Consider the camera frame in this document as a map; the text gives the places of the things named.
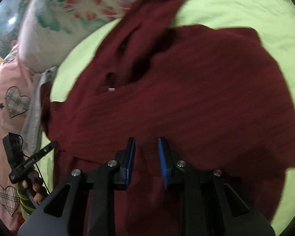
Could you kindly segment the person left hand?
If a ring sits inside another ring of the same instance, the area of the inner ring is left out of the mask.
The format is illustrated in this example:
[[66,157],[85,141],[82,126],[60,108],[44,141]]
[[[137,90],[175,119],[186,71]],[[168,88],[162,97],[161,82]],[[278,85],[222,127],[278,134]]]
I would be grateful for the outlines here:
[[32,171],[26,180],[22,182],[22,187],[27,191],[29,190],[33,201],[36,204],[41,204],[42,201],[48,196],[48,191],[44,187],[43,179],[37,171]]

